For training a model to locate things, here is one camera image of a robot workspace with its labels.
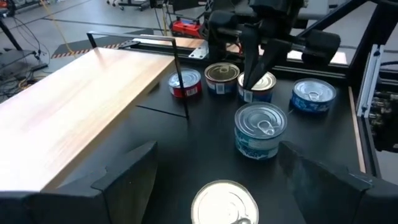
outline metal can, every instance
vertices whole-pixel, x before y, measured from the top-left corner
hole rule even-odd
[[[277,106],[265,102],[246,104],[235,114],[235,145],[244,156],[264,160],[278,153],[287,118]]]
[[[236,91],[236,78],[239,68],[231,63],[214,63],[205,70],[206,82],[210,92],[224,95]]]
[[[336,90],[331,84],[315,78],[304,78],[295,82],[291,102],[302,111],[322,113],[329,110],[335,97]]]
[[[244,73],[238,77],[238,91],[240,98],[246,103],[252,103],[257,101],[271,102],[272,89],[276,85],[276,77],[271,73],[267,72],[251,89],[243,89],[243,78]]]
[[[185,88],[185,96],[193,96],[201,92],[200,73],[193,69],[181,69],[181,77]],[[178,73],[173,72],[169,78],[169,89],[173,96],[182,98]]]
[[[191,206],[193,224],[258,224],[259,209],[249,191],[231,180],[202,187]]]

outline gray floor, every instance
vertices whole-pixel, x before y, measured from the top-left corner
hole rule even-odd
[[[90,30],[124,33],[135,31],[140,28],[158,28],[154,10],[147,9],[141,12],[134,7],[125,7],[125,10],[121,11],[118,7],[107,5],[105,0],[65,0],[64,2],[52,4],[49,8],[54,13],[57,20],[63,21],[58,22],[58,24],[67,42],[85,40],[87,38],[86,33]],[[346,53],[346,58],[349,63],[354,55],[353,48],[358,46],[374,8],[375,5],[373,3],[366,3],[346,16],[343,20],[327,28],[327,31],[334,32],[341,36],[341,44],[343,47],[340,51]],[[201,11],[202,8],[199,7],[181,13],[188,16],[197,16]],[[48,53],[42,55],[42,61],[50,63],[49,67],[46,68],[44,72],[56,71],[74,60],[74,57],[50,60],[49,56],[53,54],[59,45],[64,44],[64,41],[55,28],[54,23],[48,20],[48,14],[43,7],[27,9],[20,12],[16,17],[26,23],[26,26],[35,34],[39,42],[48,48],[48,50],[45,50],[48,51]],[[37,48],[37,42],[27,34],[25,27],[16,27],[15,20],[12,18],[7,18],[4,21],[23,49],[34,50]],[[292,32],[296,34],[300,32],[300,30],[293,30]],[[32,45],[25,41],[24,37],[32,43]],[[13,48],[7,37],[3,33],[0,33],[0,48],[5,47]],[[382,58],[383,62],[398,59],[396,54],[396,52],[398,52],[398,29],[395,29],[393,35],[389,39],[386,49],[393,52],[384,54]],[[21,71],[23,71],[23,66],[25,64],[34,65],[36,63],[37,61],[35,61],[34,58],[29,57],[26,62],[20,63],[18,66],[21,65]],[[380,159],[392,159],[397,161],[398,155],[382,155],[379,160]],[[383,167],[383,162],[380,163],[381,169],[392,170],[396,168],[396,166]],[[390,181],[398,183],[398,180],[395,179]]]

